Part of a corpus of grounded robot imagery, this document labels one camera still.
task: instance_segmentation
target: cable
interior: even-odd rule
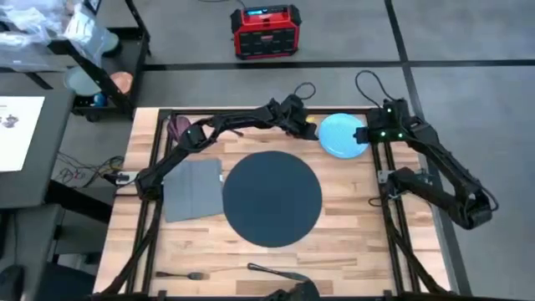
[[[229,2],[231,0],[197,0],[198,2],[204,2],[204,3],[223,3],[223,2]],[[243,9],[246,9],[247,7],[245,6],[245,3],[243,3],[242,0],[236,0],[237,2],[239,2]]]
[[[86,177],[86,172],[84,170],[93,172],[93,175],[80,187],[90,186],[99,177],[104,178],[104,173],[108,171],[119,171],[123,161],[125,160],[125,158],[122,156],[113,156],[102,162],[102,164],[95,166],[84,164],[78,159],[61,151],[58,153],[58,157],[56,159],[69,166],[62,169],[54,178],[54,180],[60,181],[64,185],[70,183],[72,180],[84,179]]]
[[[299,96],[299,95],[298,95],[298,91],[299,91],[299,89],[301,89],[303,86],[306,86],[306,85],[312,87],[312,89],[313,89],[312,93],[311,93],[309,96],[307,96],[307,97],[301,97],[301,96]],[[295,88],[295,90],[293,91],[293,93],[294,93],[295,95],[298,95],[298,97],[299,97],[301,100],[311,99],[314,95],[316,95],[316,86],[315,86],[314,84],[312,84],[311,82],[304,82],[304,83],[299,84],[299,85]]]
[[[492,208],[491,211],[494,212],[498,210],[498,208],[500,207],[500,203],[498,202],[496,197],[492,194],[492,192],[490,192],[488,189],[483,187],[483,185],[478,185],[478,186],[483,190],[483,192],[485,192],[488,195],[488,197],[491,198],[492,202],[494,203],[494,208]]]
[[[372,207],[378,207],[378,208],[381,208],[383,205],[378,205],[378,204],[374,204],[372,201],[375,201],[375,200],[381,200],[381,198],[379,196],[376,196],[376,197],[371,197],[368,199],[368,205],[372,206]]]
[[[375,74],[375,72],[373,71],[370,71],[370,70],[362,70],[360,72],[357,73],[357,75],[355,75],[354,77],[354,85],[357,87],[357,90],[360,92],[360,94],[366,98],[367,100],[369,100],[371,103],[373,103],[374,105],[377,105],[378,108],[381,108],[381,106],[379,105],[379,103],[377,103],[377,101],[371,99],[368,95],[366,95],[366,93],[360,88],[359,86],[359,76],[361,74],[371,74],[373,77],[375,77],[375,79],[377,79],[377,83],[379,84],[379,87],[381,88],[381,90],[383,91],[383,93],[386,95],[386,97],[388,97],[390,100],[395,100],[392,96],[390,96],[388,93],[386,93],[386,90],[385,90],[385,87],[383,86],[383,83],[381,82],[381,79],[379,78],[379,76],[377,76],[377,74]]]

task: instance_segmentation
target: dark circular placemat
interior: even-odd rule
[[[223,208],[232,228],[262,247],[283,247],[314,227],[321,187],[312,169],[281,151],[252,154],[225,180]]]

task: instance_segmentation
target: wooden table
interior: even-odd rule
[[[125,157],[127,171],[139,171],[149,165],[158,111],[158,108],[137,110]],[[201,117],[193,115],[190,119]],[[318,124],[324,118],[323,115],[313,117]],[[153,276],[150,294],[156,295],[158,290],[165,289],[170,296],[266,295],[294,285],[272,274],[248,271],[247,263],[307,275],[322,295],[379,296],[385,289],[394,290],[382,212],[367,202],[378,195],[370,147],[358,158],[340,160],[328,155],[317,141],[295,140],[280,129],[244,129],[242,132],[245,134],[242,138],[232,132],[223,133],[218,143],[187,160],[219,158],[223,176],[226,176],[250,153],[277,150],[299,156],[311,166],[321,183],[323,208],[318,222],[299,242],[287,247],[265,248],[239,237],[222,214],[173,223],[165,222],[162,217],[153,273],[198,271],[209,273],[210,278],[191,281]],[[420,168],[417,154],[405,143],[394,143],[392,149],[396,167]],[[403,202],[416,256],[438,284],[449,288],[430,207],[413,196],[404,196]],[[135,196],[135,188],[121,189],[115,199],[95,292],[109,285],[131,255],[139,210],[140,200]],[[144,261],[142,258],[138,265],[135,291],[141,287]],[[402,260],[402,267],[405,267],[405,260]],[[408,279],[406,269],[404,279]],[[406,289],[410,287],[408,283],[405,281]]]

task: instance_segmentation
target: portable power station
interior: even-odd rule
[[[298,50],[301,17],[294,5],[237,9],[231,20],[240,59],[288,56]]]

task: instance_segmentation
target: gray cloth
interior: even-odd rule
[[[183,161],[164,177],[164,215],[167,222],[221,213],[221,161]]]

